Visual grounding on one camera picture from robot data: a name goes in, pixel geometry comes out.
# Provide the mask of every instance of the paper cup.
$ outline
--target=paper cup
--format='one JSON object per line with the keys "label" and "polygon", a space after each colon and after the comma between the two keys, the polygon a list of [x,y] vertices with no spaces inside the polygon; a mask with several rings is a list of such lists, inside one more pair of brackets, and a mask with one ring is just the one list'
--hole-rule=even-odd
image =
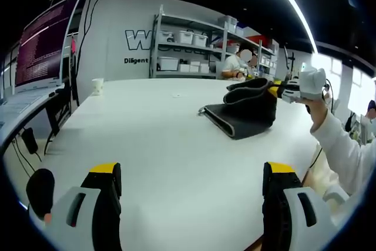
{"label": "paper cup", "polygon": [[103,94],[103,78],[93,79],[93,95],[102,95]]}

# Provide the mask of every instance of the monitor screen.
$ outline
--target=monitor screen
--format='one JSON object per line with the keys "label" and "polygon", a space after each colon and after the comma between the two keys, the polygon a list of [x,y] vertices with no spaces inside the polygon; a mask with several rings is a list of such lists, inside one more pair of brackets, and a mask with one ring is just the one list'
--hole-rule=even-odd
{"label": "monitor screen", "polygon": [[44,79],[59,81],[63,44],[77,3],[78,0],[63,0],[23,30],[15,86]]}

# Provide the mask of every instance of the white lab coat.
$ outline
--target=white lab coat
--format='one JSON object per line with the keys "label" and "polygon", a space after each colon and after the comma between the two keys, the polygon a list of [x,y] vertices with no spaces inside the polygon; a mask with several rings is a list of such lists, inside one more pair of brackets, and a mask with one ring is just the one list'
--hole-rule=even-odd
{"label": "white lab coat", "polygon": [[323,148],[329,167],[338,174],[342,188],[349,194],[358,192],[374,169],[376,139],[360,146],[329,111],[323,124],[312,135]]}

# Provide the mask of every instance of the window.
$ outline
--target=window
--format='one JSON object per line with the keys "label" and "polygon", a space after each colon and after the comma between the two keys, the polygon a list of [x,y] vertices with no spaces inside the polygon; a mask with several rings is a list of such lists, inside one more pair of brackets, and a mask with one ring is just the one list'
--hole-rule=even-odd
{"label": "window", "polygon": [[352,70],[352,85],[348,108],[357,115],[367,113],[368,103],[375,99],[375,82],[361,70]]}
{"label": "window", "polygon": [[323,55],[323,54],[312,54],[312,67],[316,69],[323,68],[327,79],[330,81],[332,86],[333,99],[337,100],[340,94],[341,88],[341,75],[342,75],[342,62],[338,59]]}

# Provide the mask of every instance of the ceiling light strip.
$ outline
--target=ceiling light strip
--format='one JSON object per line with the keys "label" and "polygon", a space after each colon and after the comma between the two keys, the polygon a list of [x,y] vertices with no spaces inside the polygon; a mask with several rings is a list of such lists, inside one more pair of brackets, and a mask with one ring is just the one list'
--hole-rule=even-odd
{"label": "ceiling light strip", "polygon": [[298,4],[296,3],[295,0],[288,0],[288,1],[291,3],[291,5],[293,6],[293,8],[295,9],[295,12],[296,12],[296,13],[298,14],[298,16],[299,16],[300,21],[302,22],[302,24],[303,24],[303,26],[304,26],[304,28],[305,28],[305,31],[307,32],[307,35],[308,35],[308,37],[309,37],[309,39],[310,39],[310,41],[311,41],[311,44],[312,44],[312,47],[313,47],[313,51],[314,51],[315,53],[318,53],[318,51],[317,51],[317,47],[316,47],[316,44],[315,44],[315,40],[314,40],[313,35],[312,35],[312,32],[311,32],[311,29],[310,29],[310,27],[308,26],[308,23],[307,23],[307,21],[306,21],[304,15],[303,15],[303,13],[302,13],[302,11],[300,10]]}

